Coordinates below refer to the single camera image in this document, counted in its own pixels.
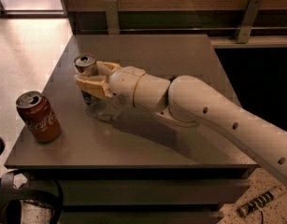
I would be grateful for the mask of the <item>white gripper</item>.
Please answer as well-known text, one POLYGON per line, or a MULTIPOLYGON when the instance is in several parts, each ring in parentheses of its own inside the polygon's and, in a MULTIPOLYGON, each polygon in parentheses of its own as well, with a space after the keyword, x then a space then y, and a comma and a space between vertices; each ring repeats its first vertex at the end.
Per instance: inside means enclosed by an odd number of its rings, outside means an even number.
POLYGON ((167 107, 169 80, 133 66, 122 68, 118 63, 98 61, 97 70, 101 76, 75 75, 80 90, 99 99, 109 98, 112 94, 118 105, 141 107, 150 112, 161 112, 167 107))

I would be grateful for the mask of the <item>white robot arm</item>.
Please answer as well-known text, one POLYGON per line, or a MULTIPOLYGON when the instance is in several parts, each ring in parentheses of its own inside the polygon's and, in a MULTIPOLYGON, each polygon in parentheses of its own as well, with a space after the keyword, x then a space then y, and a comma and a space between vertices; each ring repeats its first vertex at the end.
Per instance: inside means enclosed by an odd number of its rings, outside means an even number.
POLYGON ((232 103, 204 81, 191 76, 168 80, 86 55, 78 57, 74 65, 78 88, 111 102, 112 110, 146 109, 172 127, 191 128, 201 123, 287 187, 287 132, 232 103))

